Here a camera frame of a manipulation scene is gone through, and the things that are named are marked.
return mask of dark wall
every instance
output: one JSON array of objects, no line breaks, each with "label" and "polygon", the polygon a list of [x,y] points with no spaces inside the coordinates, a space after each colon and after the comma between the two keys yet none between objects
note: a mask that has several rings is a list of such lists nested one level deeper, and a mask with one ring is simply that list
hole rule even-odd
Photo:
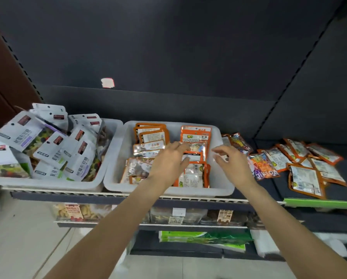
[{"label": "dark wall", "polygon": [[340,2],[0,0],[0,30],[48,103],[253,136]]},{"label": "dark wall", "polygon": [[334,19],[258,139],[347,144],[347,15]]}]

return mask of person's left hand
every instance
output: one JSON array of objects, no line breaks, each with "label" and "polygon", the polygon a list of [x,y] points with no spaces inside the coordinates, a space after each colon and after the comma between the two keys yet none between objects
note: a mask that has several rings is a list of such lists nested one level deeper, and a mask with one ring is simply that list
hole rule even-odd
[{"label": "person's left hand", "polygon": [[164,193],[189,165],[189,158],[181,161],[184,152],[189,150],[190,146],[186,143],[173,142],[166,145],[155,157],[147,179]]}]

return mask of red label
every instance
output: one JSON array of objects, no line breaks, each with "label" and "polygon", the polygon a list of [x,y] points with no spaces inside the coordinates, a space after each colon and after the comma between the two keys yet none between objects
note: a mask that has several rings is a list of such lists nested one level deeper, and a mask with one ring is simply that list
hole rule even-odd
[{"label": "red label", "polygon": [[79,141],[84,135],[84,131],[79,130],[77,136],[75,136],[75,140]]},{"label": "red label", "polygon": [[29,122],[31,120],[30,116],[25,115],[24,117],[22,117],[18,123],[21,124],[22,126],[26,125],[27,122]]},{"label": "red label", "polygon": [[61,142],[62,142],[62,140],[64,140],[64,138],[62,138],[61,136],[58,136],[56,139],[55,139],[55,141],[53,141],[56,145],[59,145]]},{"label": "red label", "polygon": [[63,115],[53,115],[54,119],[65,119],[65,116]]},{"label": "red label", "polygon": [[83,141],[82,145],[80,146],[78,150],[78,153],[82,155],[86,147],[87,147],[87,143]]}]

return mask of tile grout line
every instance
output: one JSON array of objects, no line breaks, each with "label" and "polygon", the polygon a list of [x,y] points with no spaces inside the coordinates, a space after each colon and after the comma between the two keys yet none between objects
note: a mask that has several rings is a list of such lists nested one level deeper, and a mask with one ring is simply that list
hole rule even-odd
[{"label": "tile grout line", "polygon": [[44,265],[47,263],[47,261],[50,259],[51,255],[54,253],[54,251],[58,248],[58,246],[61,244],[61,242],[64,240],[64,238],[69,234],[71,228],[69,228],[69,230],[66,231],[66,233],[64,234],[64,236],[60,239],[60,241],[57,243],[57,245],[55,246],[55,248],[50,252],[50,254],[47,256],[47,258],[44,260],[44,262],[42,263],[42,265],[39,267],[39,269],[35,272],[34,276],[32,277],[32,279],[35,279],[39,272],[42,270],[42,268],[44,267]]}]

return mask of white plastic bin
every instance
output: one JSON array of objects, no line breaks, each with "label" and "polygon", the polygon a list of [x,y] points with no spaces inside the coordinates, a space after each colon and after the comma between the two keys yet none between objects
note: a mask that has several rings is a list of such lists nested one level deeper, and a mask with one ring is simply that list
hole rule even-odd
[{"label": "white plastic bin", "polygon": [[104,186],[106,189],[122,193],[130,193],[136,188],[136,185],[119,182],[123,175],[126,160],[133,157],[132,146],[136,143],[133,128],[136,126],[137,122],[164,123],[170,132],[171,142],[180,141],[181,126],[183,125],[212,127],[211,144],[209,146],[209,156],[207,158],[207,163],[211,165],[211,172],[209,174],[210,188],[169,187],[164,195],[215,197],[228,196],[233,193],[234,186],[226,178],[220,166],[213,159],[213,154],[211,153],[212,148],[222,145],[220,130],[216,126],[212,125],[166,121],[128,121],[124,124],[125,135],[123,137],[121,148],[119,152],[113,153],[117,155],[117,158],[114,159],[115,163],[109,163],[108,169],[106,170],[104,178]]},{"label": "white plastic bin", "polygon": [[101,164],[96,178],[91,182],[76,182],[76,181],[48,181],[29,178],[12,178],[0,177],[0,185],[4,187],[22,187],[26,189],[53,189],[53,190],[77,190],[77,191],[92,191],[101,192],[102,179],[105,176],[106,168],[109,163],[113,163],[116,158],[115,151],[117,151],[123,141],[124,130],[123,122],[117,119],[103,119],[107,131],[112,135],[113,139],[110,142],[108,151],[106,152],[104,162]]}]

